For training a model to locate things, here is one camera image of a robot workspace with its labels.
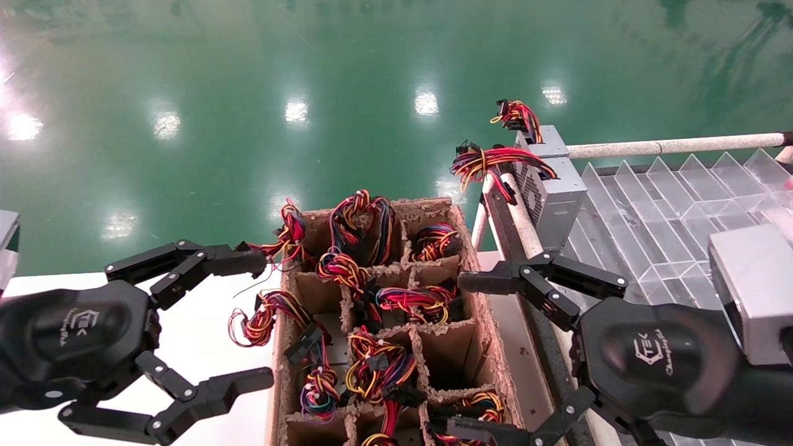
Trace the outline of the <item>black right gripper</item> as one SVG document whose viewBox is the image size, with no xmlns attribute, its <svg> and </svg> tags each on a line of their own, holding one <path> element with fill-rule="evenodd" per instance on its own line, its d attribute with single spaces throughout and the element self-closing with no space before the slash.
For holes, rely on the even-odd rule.
<svg viewBox="0 0 793 446">
<path fill-rule="evenodd" d="M 583 314 L 558 285 L 606 300 Z M 618 274 L 549 252 L 498 261 L 490 271 L 460 271 L 462 291 L 515 294 L 564 332 L 579 328 L 583 379 L 592 389 L 575 390 L 533 432 L 450 418 L 448 433 L 490 445 L 555 445 L 592 408 L 638 445 L 665 445 L 652 428 L 720 434 L 724 421 L 717 404 L 745 359 L 724 313 L 675 303 L 629 303 L 618 299 L 627 285 Z"/>
</svg>

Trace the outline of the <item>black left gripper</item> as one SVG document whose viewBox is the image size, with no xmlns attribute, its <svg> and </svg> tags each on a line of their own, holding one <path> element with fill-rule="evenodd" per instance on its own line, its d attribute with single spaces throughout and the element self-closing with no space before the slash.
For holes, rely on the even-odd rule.
<svg viewBox="0 0 793 446">
<path fill-rule="evenodd" d="M 103 286 L 3 297 L 2 413 L 108 400 L 143 373 L 173 399 L 167 409 L 151 416 L 71 403 L 59 420 L 77 435 L 171 445 L 198 421 L 226 415 L 240 395 L 272 387 L 274 373 L 259 367 L 191 384 L 151 352 L 161 333 L 156 308 L 168 310 L 210 276 L 256 279 L 267 265 L 246 243 L 179 240 L 110 263 Z M 150 296 L 135 286 L 158 276 Z"/>
</svg>

